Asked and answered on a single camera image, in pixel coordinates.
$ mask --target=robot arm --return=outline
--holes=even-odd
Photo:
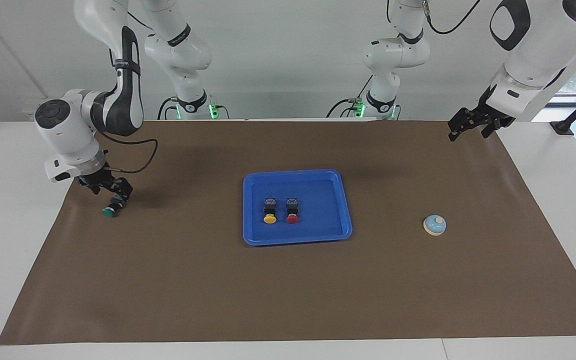
[[[128,181],[114,178],[106,153],[93,137],[94,130],[128,136],[144,121],[140,86],[140,55],[135,33],[128,22],[128,0],[75,0],[77,23],[110,48],[116,84],[112,91],[71,89],[62,98],[48,100],[35,112],[41,137],[57,152],[46,160],[48,178],[59,182],[76,178],[98,194],[101,188],[115,193],[104,209],[114,216],[133,190]]]
[[[364,116],[385,119],[394,111],[400,77],[393,71],[420,66],[430,57],[424,38],[423,0],[393,0],[390,18],[397,38],[378,39],[365,50],[363,62],[372,71],[372,85],[362,98]]]
[[[156,32],[144,43],[153,59],[172,81],[183,119],[210,119],[210,96],[198,70],[205,70],[213,54],[181,14],[176,0],[141,0]]]
[[[509,36],[492,29],[507,11],[514,23]],[[477,107],[462,107],[448,122],[451,141],[486,125],[483,137],[507,128],[543,89],[553,84],[576,57],[576,0],[503,0],[494,11],[490,32],[509,51]]]

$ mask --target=green button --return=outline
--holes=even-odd
[[[115,212],[110,207],[106,207],[105,209],[101,210],[101,212],[109,218],[115,217]]]

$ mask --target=white table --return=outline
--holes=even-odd
[[[547,123],[499,135],[576,268],[576,140]],[[33,123],[0,122],[0,333],[70,185],[45,178],[50,155]],[[576,359],[576,336],[0,346],[0,360],[57,358],[563,360]]]

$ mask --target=blue tray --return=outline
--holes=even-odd
[[[264,223],[264,201],[277,200],[273,224]],[[299,222],[286,223],[286,199],[299,201]],[[244,179],[244,240],[272,246],[345,240],[353,233],[341,175],[335,170],[251,173]]]

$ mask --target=brown paper mat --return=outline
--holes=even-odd
[[[0,344],[576,335],[576,271],[498,137],[437,122],[146,123],[118,218],[76,184]],[[110,148],[110,164],[150,147]],[[249,173],[332,168],[354,234],[255,248]],[[446,218],[441,237],[425,233]]]

